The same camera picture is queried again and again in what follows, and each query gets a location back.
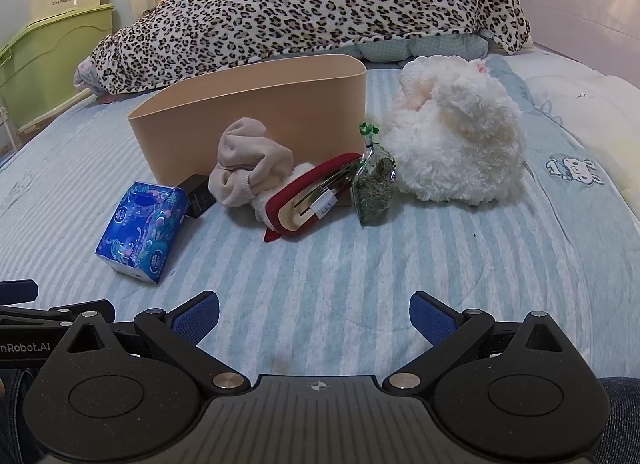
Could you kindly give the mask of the clear bag of dried herbs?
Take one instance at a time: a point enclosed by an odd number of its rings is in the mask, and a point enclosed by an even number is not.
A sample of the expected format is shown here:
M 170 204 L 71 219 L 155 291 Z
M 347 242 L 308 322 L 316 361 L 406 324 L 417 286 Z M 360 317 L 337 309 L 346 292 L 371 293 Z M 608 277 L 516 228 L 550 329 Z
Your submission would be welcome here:
M 363 226 L 377 224 L 395 195 L 396 161 L 375 139 L 379 132 L 373 123 L 359 125 L 364 151 L 352 179 L 352 203 Z

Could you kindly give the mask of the leopard print blanket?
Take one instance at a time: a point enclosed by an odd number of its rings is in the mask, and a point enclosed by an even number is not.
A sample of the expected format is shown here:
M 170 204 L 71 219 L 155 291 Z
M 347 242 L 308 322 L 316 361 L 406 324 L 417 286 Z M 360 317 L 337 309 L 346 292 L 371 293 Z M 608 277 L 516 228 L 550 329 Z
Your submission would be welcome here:
M 163 0 L 99 42 L 73 83 L 142 93 L 256 61 L 444 35 L 514 54 L 531 33 L 520 0 Z

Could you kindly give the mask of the teal quilted pillow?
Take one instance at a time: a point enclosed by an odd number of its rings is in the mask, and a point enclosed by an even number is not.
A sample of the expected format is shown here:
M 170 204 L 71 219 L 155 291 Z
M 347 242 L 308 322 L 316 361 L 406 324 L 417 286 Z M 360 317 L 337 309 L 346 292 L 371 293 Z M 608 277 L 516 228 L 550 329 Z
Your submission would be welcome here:
M 396 64 L 413 57 L 437 55 L 482 59 L 488 54 L 488 48 L 488 42 L 479 35 L 447 34 L 361 43 L 346 46 L 341 52 L 375 64 Z

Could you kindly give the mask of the white fluffy plush toy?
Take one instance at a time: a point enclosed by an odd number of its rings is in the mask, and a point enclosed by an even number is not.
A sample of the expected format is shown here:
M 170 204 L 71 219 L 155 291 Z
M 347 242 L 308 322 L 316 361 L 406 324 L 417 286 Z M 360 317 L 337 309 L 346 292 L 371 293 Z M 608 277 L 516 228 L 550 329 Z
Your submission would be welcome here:
M 524 172 L 521 116 L 484 61 L 442 55 L 409 61 L 380 125 L 399 190 L 421 201 L 472 206 L 511 197 Z

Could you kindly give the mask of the small black box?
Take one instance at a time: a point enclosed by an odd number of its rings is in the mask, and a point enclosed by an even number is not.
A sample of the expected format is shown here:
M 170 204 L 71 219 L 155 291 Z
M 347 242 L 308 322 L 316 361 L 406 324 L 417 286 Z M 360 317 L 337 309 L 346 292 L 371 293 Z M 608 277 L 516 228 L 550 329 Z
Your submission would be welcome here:
M 184 192 L 189 201 L 186 209 L 187 217 L 198 218 L 216 203 L 216 199 L 209 192 L 208 177 L 205 175 L 191 175 L 183 180 L 178 188 Z

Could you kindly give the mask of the blue tissue pack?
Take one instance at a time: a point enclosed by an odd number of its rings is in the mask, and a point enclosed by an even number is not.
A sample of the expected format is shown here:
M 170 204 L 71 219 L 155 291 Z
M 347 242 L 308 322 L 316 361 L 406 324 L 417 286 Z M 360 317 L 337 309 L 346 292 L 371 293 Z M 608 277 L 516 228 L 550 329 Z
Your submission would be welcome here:
M 157 284 L 189 201 L 183 190 L 132 184 L 96 246 L 96 256 L 118 273 Z

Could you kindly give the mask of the beige oval storage bin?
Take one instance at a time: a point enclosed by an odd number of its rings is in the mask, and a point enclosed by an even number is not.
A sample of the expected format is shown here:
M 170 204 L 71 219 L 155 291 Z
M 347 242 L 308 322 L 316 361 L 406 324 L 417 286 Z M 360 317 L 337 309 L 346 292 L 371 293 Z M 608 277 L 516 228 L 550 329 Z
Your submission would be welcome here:
M 362 148 L 367 68 L 347 55 L 257 62 L 168 86 L 129 116 L 157 183 L 213 171 L 219 139 L 241 117 L 265 125 L 295 162 L 320 164 Z

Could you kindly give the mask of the white pillow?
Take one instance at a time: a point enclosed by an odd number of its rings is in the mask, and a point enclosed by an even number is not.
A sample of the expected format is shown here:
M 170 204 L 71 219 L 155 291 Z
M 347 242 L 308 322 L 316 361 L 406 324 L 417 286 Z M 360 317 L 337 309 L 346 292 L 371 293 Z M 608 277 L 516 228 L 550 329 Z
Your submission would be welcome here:
M 535 105 L 592 153 L 639 212 L 639 88 L 559 54 L 532 48 L 504 60 Z

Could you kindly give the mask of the pink headboard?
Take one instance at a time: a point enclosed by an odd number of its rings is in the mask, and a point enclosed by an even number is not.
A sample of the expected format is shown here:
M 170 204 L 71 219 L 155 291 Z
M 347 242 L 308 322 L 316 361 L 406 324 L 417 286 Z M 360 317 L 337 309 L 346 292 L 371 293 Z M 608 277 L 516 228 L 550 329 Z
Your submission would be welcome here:
M 640 0 L 520 0 L 535 44 L 639 84 Z

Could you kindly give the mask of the striped blue bed sheet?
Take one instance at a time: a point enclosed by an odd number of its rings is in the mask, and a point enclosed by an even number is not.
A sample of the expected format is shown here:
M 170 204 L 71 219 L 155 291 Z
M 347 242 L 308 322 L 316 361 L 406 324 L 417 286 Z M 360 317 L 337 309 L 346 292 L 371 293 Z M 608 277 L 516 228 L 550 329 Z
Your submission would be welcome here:
M 337 206 L 271 243 L 252 210 L 215 206 L 184 222 L 147 284 L 94 253 L 124 192 L 152 177 L 128 123 L 138 101 L 89 99 L 2 166 L 1 276 L 36 281 L 41 308 L 108 299 L 122 320 L 213 290 L 220 322 L 202 346 L 247 376 L 390 373 L 426 348 L 408 315 L 418 290 L 500 320 L 546 310 L 594 373 L 635 376 L 639 224 L 558 100 L 599 74 L 543 50 L 488 65 L 523 112 L 516 198 L 471 209 L 403 195 L 373 227 Z

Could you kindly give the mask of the green plastic storage box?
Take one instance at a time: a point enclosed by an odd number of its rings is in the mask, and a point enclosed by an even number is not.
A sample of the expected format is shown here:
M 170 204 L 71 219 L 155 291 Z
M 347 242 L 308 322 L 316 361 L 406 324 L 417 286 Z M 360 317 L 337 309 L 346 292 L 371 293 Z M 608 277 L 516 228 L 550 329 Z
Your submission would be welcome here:
M 74 72 L 112 32 L 113 9 L 102 4 L 32 22 L 2 48 L 1 98 L 16 128 L 74 97 Z

